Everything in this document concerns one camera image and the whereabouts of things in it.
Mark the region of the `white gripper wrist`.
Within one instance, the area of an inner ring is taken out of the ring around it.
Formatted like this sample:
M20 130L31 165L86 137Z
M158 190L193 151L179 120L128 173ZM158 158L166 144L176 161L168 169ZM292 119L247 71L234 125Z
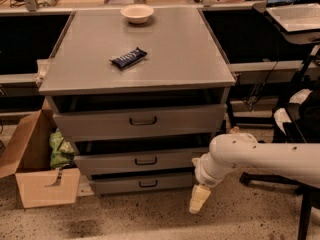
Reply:
M211 189L225 178L223 167L209 153L192 159L195 177L200 185L192 189L189 212L198 213L211 194Z

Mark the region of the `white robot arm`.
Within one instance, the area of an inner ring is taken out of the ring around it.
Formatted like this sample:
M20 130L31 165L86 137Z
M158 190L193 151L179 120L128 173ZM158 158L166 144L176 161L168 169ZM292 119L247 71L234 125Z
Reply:
M214 137L209 151L193 158L195 177L189 211L198 213L211 190L241 167L254 167L320 188L319 143L259 143L249 133Z

